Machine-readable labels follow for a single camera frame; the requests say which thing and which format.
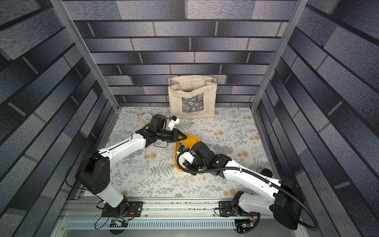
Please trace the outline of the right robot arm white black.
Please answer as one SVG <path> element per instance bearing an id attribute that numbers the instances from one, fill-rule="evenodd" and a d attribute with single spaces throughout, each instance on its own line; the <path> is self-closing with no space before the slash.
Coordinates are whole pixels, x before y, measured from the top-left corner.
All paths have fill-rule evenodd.
<path id="1" fill-rule="evenodd" d="M 200 172 L 237 182 L 263 197 L 256 201 L 251 194 L 238 191 L 231 204 L 238 215 L 255 213 L 272 214 L 284 227 L 296 230 L 300 224 L 301 200 L 295 196 L 293 183 L 289 179 L 278 180 L 272 174 L 260 174 L 249 170 L 224 154 L 215 154 L 203 142 L 192 148 L 182 147 L 178 153 L 177 164 L 196 175 Z"/>

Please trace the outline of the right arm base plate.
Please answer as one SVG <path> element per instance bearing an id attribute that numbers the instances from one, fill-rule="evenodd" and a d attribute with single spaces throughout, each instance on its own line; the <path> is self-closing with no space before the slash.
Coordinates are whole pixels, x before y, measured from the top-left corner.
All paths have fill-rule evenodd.
<path id="1" fill-rule="evenodd" d="M 219 201 L 216 210 L 216 214 L 220 217 L 255 217 L 260 215 L 257 212 L 246 212 L 242 210 L 242 208 L 240 208 L 237 204 L 232 204 L 232 201 Z"/>

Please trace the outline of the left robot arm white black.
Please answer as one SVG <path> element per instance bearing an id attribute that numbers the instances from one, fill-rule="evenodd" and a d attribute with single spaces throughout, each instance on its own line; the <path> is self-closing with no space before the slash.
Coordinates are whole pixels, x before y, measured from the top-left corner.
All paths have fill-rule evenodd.
<path id="1" fill-rule="evenodd" d="M 176 143 L 187 139 L 187 136 L 175 125 L 180 121 L 176 116 L 167 117 L 156 114 L 151 122 L 137 130 L 130 137 L 107 148 L 89 151 L 80 161 L 75 178 L 87 191 L 102 199 L 112 215 L 121 217 L 129 210 L 127 198 L 116 189 L 110 181 L 110 170 L 113 165 L 127 156 L 142 151 L 160 140 Z"/>

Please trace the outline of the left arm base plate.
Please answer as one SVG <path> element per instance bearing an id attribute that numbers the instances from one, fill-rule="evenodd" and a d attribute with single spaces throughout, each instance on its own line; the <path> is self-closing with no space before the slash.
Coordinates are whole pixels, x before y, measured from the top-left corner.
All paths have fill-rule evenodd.
<path id="1" fill-rule="evenodd" d="M 115 211 L 108 203 L 105 203 L 102 209 L 102 217 L 114 217 L 114 218 L 133 218 L 140 217 L 142 212 L 143 202 L 142 201 L 129 201 L 128 208 L 122 214 Z"/>

